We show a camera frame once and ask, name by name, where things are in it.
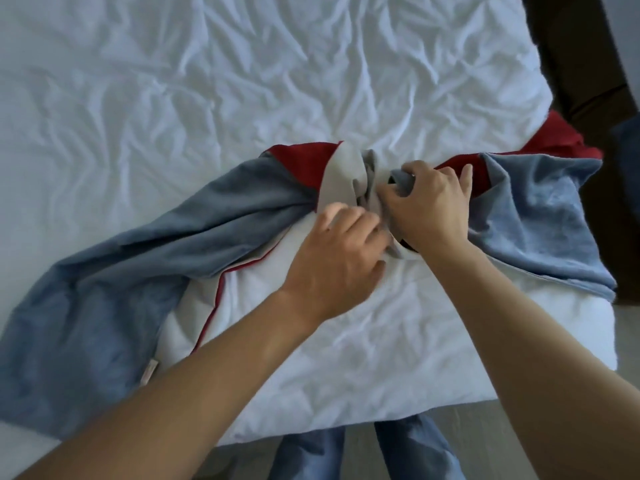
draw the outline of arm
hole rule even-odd
[[[582,347],[467,240],[470,166],[423,162],[407,198],[379,193],[451,298],[540,478],[636,478],[640,392]]]
[[[390,241],[378,222],[364,209],[328,206],[279,290],[19,478],[190,479],[293,350],[372,293]]]

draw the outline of person's left arm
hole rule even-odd
[[[372,293],[390,241],[378,223],[364,209],[329,205],[279,290],[18,479],[190,479],[293,350]]]

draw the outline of gray floor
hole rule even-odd
[[[618,372],[640,387],[640,308],[616,307],[616,348]],[[536,478],[497,401],[439,408],[431,416],[457,453],[467,480]],[[270,438],[219,448],[201,475],[215,480],[265,479],[278,442]],[[372,425],[347,429],[342,478],[388,480]]]

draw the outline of leg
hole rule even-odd
[[[465,480],[449,443],[425,413],[375,427],[393,480]]]
[[[344,427],[286,435],[268,480],[339,480]]]

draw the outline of blue fabric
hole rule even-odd
[[[631,212],[640,222],[640,113],[613,128],[618,140],[616,161]]]
[[[220,272],[315,203],[315,191],[261,157],[150,224],[53,265],[0,340],[0,419],[75,433],[138,387],[190,278]]]
[[[464,480],[460,463],[425,413],[374,423],[391,480]],[[339,480],[344,427],[283,437],[268,480]]]
[[[601,161],[483,153],[491,188],[471,200],[469,241],[532,274],[615,298],[616,281],[584,219],[578,190]],[[413,177],[394,170],[403,194]]]

